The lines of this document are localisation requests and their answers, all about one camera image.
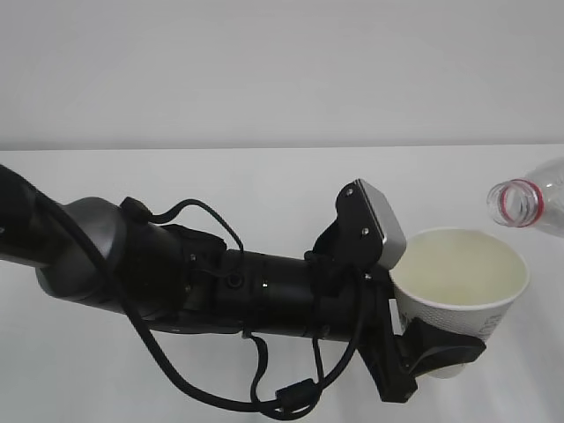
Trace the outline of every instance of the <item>bottle neck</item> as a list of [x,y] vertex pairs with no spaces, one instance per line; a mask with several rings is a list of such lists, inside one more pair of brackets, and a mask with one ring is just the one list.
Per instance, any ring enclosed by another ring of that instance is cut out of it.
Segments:
[[544,202],[539,187],[524,179],[514,179],[494,186],[487,196],[492,219],[504,226],[526,227],[540,219]]

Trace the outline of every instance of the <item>clear plastic bottle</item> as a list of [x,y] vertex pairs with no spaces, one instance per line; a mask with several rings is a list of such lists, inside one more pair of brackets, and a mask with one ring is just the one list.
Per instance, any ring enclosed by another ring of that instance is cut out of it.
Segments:
[[564,158],[495,185],[487,196],[487,207],[500,225],[532,226],[564,238]]

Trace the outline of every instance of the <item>white table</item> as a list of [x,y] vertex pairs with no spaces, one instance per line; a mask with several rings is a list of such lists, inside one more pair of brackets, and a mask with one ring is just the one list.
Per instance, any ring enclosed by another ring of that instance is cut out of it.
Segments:
[[[221,211],[246,248],[301,256],[334,219],[338,191],[363,177],[388,197],[406,232],[464,226],[497,234],[521,252],[533,280],[479,361],[452,380],[419,379],[408,404],[383,404],[359,357],[305,421],[515,423],[564,420],[562,240],[490,222],[490,186],[551,157],[564,145],[115,152],[0,152],[0,162],[63,203],[126,195],[156,212],[185,197]],[[200,211],[179,222],[222,236]],[[248,399],[256,352],[237,336],[159,334],[197,386]],[[262,396],[314,375],[306,339],[268,337]],[[330,367],[344,345],[324,342]],[[0,419],[108,422],[257,422],[186,398],[160,373],[121,315],[54,300],[31,269],[0,263]]]

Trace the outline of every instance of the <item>paper cup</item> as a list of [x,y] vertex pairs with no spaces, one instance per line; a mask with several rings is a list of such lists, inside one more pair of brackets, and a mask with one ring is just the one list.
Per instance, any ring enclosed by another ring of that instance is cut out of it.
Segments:
[[[415,235],[391,271],[402,328],[414,317],[486,341],[529,284],[525,261],[505,242],[457,228]],[[430,375],[448,378],[464,365]]]

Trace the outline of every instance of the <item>wire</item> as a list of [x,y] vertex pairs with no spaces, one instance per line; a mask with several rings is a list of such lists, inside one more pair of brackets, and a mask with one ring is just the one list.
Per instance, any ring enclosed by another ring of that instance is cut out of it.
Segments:
[[[234,412],[258,412],[258,407],[253,403],[246,403],[241,401],[234,401],[222,397],[217,397],[209,392],[205,392],[186,381],[174,368],[168,357],[160,348],[159,343],[154,338],[152,333],[147,328],[145,321],[123,291],[121,283],[114,276],[110,270],[106,259],[99,252],[92,240],[84,233],[78,224],[71,218],[66,211],[64,211],[57,203],[45,196],[40,191],[37,191],[37,203],[69,234],[74,242],[79,245],[84,251],[86,256],[92,261],[94,267],[104,279],[109,283],[113,289],[116,298],[118,299],[123,312],[130,319],[131,324],[135,328],[137,334],[143,340],[143,343],[149,350],[149,353],[156,361],[162,372],[168,380],[183,393],[192,397],[202,403],[213,405],[224,410]],[[281,406],[280,401],[266,401],[262,402],[262,406],[271,407],[273,409]]]
[[[318,337],[312,338],[312,346],[314,349],[314,356],[315,356],[315,367],[317,370],[317,387],[319,389],[319,393],[315,398],[315,401],[312,404],[309,404],[303,410],[299,410],[297,412],[279,412],[274,409],[268,410],[265,406],[261,406],[259,412],[263,415],[270,417],[271,419],[276,420],[296,420],[304,417],[305,415],[309,414],[313,411],[313,409],[317,406],[319,399],[327,387],[329,387],[333,382],[337,380],[339,376],[343,373],[345,368],[351,362],[353,355],[359,345],[360,336],[362,335],[362,331],[364,328],[364,290],[365,290],[365,282],[361,277],[359,271],[356,271],[354,275],[354,280],[356,282],[356,294],[355,294],[355,309],[357,310],[355,316],[355,323],[354,323],[354,331],[352,334],[351,339],[349,340],[343,355],[341,356],[340,360],[337,362],[335,367],[330,371],[327,376],[323,376],[323,361],[321,358],[321,351],[319,348],[319,339]],[[260,400],[256,394],[256,388],[258,383],[260,382],[261,378],[264,376],[266,372],[266,368],[268,367],[268,348],[266,342],[263,339],[249,335],[249,338],[255,341],[256,349],[258,352],[258,366],[256,369],[255,377],[253,378],[253,382],[251,383],[250,387],[250,395],[251,401],[254,404],[259,404]]]
[[[121,282],[113,274],[104,256],[100,253],[100,251],[97,249],[88,235],[86,235],[82,228],[75,222],[75,220],[71,216],[69,216],[66,211],[62,209],[56,202],[41,193],[39,190],[37,190],[37,205],[42,207],[53,218],[53,220],[55,220],[68,233],[71,239],[77,243],[77,245],[83,250],[88,259],[93,263],[96,270],[109,283],[109,286],[114,291],[115,297],[120,303],[124,314],[129,318],[137,334],[141,337],[143,343],[149,350],[149,353],[154,358],[155,362],[168,378],[168,380],[178,390],[182,391],[187,396],[196,399],[197,401],[234,412],[261,412],[262,414],[273,419],[299,419],[310,413],[315,408],[323,390],[331,385],[342,374],[348,363],[351,361],[351,358],[353,357],[354,352],[359,344],[360,334],[364,326],[364,308],[362,299],[364,296],[363,292],[365,285],[360,275],[356,275],[355,305],[357,314],[354,324],[354,332],[347,344],[343,356],[326,377],[323,376],[323,363],[321,359],[319,341],[317,338],[312,339],[315,355],[315,366],[318,377],[317,385],[319,387],[319,394],[316,396],[315,402],[308,405],[303,410],[287,413],[277,411],[277,409],[281,408],[282,406],[280,399],[271,401],[260,401],[258,399],[258,397],[256,396],[256,387],[260,379],[263,377],[268,365],[267,345],[261,338],[258,337],[251,337],[255,341],[257,350],[259,351],[257,371],[255,378],[251,383],[252,402],[247,403],[242,401],[235,401],[210,394],[209,392],[201,390],[196,386],[190,384],[174,368],[173,364],[165,355],[159,343],[147,327],[138,310],[133,305],[133,303],[130,302],[126,292],[124,292],[122,288]],[[241,256],[240,262],[238,263],[238,266],[240,266],[244,257],[244,249],[241,239],[237,236],[234,230],[207,204],[200,202],[199,200],[185,200],[177,204],[170,211],[163,213],[162,215],[153,215],[151,221],[153,221],[154,223],[166,223],[176,217],[178,213],[187,205],[198,205],[207,210],[234,237],[240,248]]]
[[234,265],[232,269],[228,271],[215,271],[213,269],[200,269],[200,270],[205,271],[206,273],[209,273],[212,276],[216,276],[218,278],[224,278],[226,276],[236,273],[243,266],[243,261],[245,259],[245,248],[243,247],[241,238],[239,238],[239,235],[237,235],[237,233],[229,226],[229,224],[225,222],[225,220],[219,215],[219,213],[213,210],[208,204],[204,203],[203,201],[196,200],[194,198],[188,198],[186,200],[182,200],[180,203],[176,204],[170,210],[165,211],[162,214],[151,214],[150,216],[148,216],[148,219],[152,223],[157,223],[162,225],[176,218],[184,208],[190,205],[195,205],[208,212],[220,225],[223,226],[223,228],[226,231],[229,232],[229,234],[237,244],[237,247],[239,247],[239,260],[237,261],[237,263]]

